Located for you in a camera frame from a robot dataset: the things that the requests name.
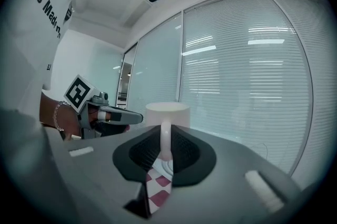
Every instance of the white mug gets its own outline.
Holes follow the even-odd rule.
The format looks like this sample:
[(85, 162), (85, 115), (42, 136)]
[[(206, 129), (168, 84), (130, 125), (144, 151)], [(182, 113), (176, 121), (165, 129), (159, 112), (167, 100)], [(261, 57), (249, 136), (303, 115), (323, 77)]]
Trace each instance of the white mug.
[(170, 161), (171, 125), (190, 127), (190, 107), (182, 103), (153, 103), (146, 105), (146, 126), (161, 125), (160, 159)]

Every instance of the silver bracelet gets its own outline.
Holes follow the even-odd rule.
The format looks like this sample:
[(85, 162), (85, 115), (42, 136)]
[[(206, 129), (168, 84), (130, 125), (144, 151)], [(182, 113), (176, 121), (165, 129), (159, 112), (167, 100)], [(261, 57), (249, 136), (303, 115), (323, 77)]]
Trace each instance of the silver bracelet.
[(54, 119), (54, 125), (55, 125), (55, 128), (56, 128), (58, 131), (64, 131), (64, 129), (60, 128), (59, 125), (57, 124), (57, 111), (58, 111), (58, 109), (59, 109), (62, 105), (70, 106), (67, 102), (65, 102), (65, 101), (60, 101), (60, 102), (56, 105), (56, 107), (55, 107), (53, 119)]

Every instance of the hand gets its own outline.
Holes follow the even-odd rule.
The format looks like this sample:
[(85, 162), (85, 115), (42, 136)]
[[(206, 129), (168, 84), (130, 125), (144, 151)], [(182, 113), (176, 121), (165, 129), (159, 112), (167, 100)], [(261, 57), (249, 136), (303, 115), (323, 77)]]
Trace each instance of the hand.
[[(97, 121), (98, 109), (88, 108), (89, 122)], [(110, 120), (111, 114), (106, 113), (106, 120)], [(72, 135), (81, 136), (81, 128), (77, 120), (77, 113), (71, 106), (62, 105), (57, 112), (58, 126), (64, 129), (65, 140), (71, 140)]]

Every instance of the window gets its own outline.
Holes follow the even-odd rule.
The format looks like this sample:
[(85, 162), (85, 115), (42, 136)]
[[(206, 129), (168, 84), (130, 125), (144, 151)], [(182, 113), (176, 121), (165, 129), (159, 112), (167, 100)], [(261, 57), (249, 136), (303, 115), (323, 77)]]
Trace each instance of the window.
[(333, 14), (317, 0), (276, 0), (298, 30), (310, 64), (313, 114), (308, 141), (293, 178), (305, 187), (324, 176), (337, 128), (337, 37)]
[(180, 101), (191, 128), (240, 142), (289, 172), (311, 116), (300, 40), (272, 0), (222, 0), (184, 14)]
[[(131, 73), (128, 110), (145, 116), (147, 104), (176, 101), (180, 43), (180, 15), (140, 40)], [(145, 121), (146, 118), (141, 124), (131, 126), (131, 129), (144, 127)]]
[(120, 83), (118, 87), (118, 97), (116, 102), (116, 105), (119, 108), (126, 109), (128, 85), (130, 82), (131, 70), (135, 60), (136, 50), (137, 44), (135, 44), (131, 49), (129, 49), (125, 53), (122, 67), (116, 66), (117, 69), (121, 69)]

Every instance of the pink and white checkered cloth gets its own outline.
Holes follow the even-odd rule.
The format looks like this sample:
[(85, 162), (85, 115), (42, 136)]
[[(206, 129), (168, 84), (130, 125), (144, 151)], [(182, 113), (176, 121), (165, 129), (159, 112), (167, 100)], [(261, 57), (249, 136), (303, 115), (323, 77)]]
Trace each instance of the pink and white checkered cloth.
[(150, 213), (153, 214), (169, 197), (172, 182), (152, 168), (146, 175), (146, 187)]

